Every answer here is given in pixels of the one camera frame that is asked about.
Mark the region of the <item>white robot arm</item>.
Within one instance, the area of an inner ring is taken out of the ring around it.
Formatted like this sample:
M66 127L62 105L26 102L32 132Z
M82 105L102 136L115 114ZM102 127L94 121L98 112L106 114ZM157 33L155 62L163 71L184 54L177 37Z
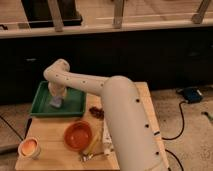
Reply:
M58 59L43 75L49 83L101 98L120 171L168 171L136 84L124 76L76 74L69 69L66 60Z

